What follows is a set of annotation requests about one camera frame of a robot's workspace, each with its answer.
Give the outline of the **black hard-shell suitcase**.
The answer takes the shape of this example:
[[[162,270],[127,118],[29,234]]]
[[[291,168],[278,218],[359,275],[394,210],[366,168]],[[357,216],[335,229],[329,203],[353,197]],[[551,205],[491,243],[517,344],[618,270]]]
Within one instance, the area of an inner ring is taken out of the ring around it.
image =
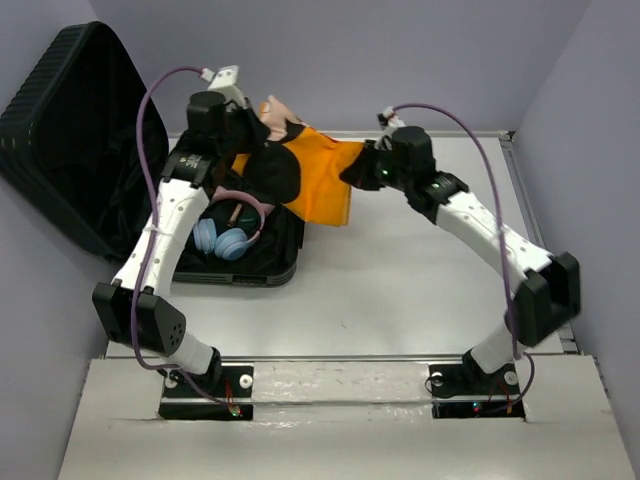
[[[151,208],[135,122],[146,87],[116,33],[100,21],[63,28],[1,115],[1,176],[81,249],[124,263]],[[144,141],[160,179],[170,153],[151,101]],[[173,280],[281,286],[295,272],[305,224],[278,206],[258,242],[235,261],[190,236]]]

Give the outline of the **pink blue cat-ear headphones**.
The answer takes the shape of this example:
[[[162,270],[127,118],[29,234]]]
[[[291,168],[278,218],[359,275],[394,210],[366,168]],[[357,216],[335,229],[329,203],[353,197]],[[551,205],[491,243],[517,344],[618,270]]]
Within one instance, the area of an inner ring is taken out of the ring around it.
[[[260,239],[266,218],[272,213],[275,206],[261,202],[247,192],[228,190],[219,186],[211,198],[210,205],[213,206],[224,200],[234,200],[236,205],[248,205],[260,215],[260,224],[253,235],[249,237],[242,228],[236,226],[219,233],[213,219],[201,218],[194,225],[192,236],[196,250],[207,255],[213,254],[225,261],[235,261]]]

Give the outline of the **orange black patterned cloth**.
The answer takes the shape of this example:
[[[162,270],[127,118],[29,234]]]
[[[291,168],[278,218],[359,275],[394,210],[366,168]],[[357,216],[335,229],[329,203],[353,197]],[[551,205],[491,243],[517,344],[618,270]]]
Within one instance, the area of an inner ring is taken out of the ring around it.
[[[356,162],[364,144],[325,135],[273,95],[262,103],[259,120],[269,128],[266,142],[252,154],[238,155],[232,169],[305,222],[347,225],[351,186],[340,174]]]

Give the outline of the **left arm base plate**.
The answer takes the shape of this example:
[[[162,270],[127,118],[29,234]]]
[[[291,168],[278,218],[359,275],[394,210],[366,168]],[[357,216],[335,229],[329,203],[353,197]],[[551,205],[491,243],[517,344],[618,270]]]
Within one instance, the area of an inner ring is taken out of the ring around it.
[[[254,365],[223,363],[219,382],[213,389],[199,386],[201,395],[178,371],[163,371],[164,382],[158,416],[168,421],[251,421]]]

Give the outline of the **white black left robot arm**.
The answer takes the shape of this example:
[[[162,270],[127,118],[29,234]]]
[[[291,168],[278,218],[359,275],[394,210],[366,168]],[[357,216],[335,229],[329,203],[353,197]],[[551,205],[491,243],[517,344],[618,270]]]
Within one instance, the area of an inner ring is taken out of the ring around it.
[[[159,179],[147,181],[151,213],[136,246],[110,282],[96,285],[92,302],[110,340],[131,347],[137,357],[151,352],[162,360],[140,360],[143,368],[176,371],[195,392],[209,395],[221,383],[220,352],[188,331],[185,315],[166,297],[188,241],[236,260],[259,239],[269,206],[223,181],[236,156],[260,146],[267,131],[244,95],[220,90],[193,94],[187,123]],[[202,215],[220,201],[253,210],[259,218],[254,232],[218,233]]]

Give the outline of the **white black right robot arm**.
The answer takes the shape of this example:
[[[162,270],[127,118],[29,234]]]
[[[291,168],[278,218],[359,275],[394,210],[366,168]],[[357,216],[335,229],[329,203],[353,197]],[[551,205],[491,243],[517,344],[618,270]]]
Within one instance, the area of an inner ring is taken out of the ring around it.
[[[433,225],[469,247],[503,280],[503,324],[467,351],[460,368],[462,384],[482,392],[497,371],[515,356],[538,346],[581,311],[580,264],[568,252],[554,255],[530,243],[498,219],[456,175],[436,166],[426,131],[395,129],[365,142],[341,179],[358,189],[390,187]]]

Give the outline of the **rose gold lipstick tube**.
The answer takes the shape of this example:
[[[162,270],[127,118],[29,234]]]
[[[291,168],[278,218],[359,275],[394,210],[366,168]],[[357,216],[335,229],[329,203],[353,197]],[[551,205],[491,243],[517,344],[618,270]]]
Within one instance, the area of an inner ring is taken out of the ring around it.
[[[241,214],[241,211],[243,209],[243,206],[241,204],[237,204],[236,207],[234,208],[229,220],[228,220],[228,226],[233,228],[238,220],[238,217]]]

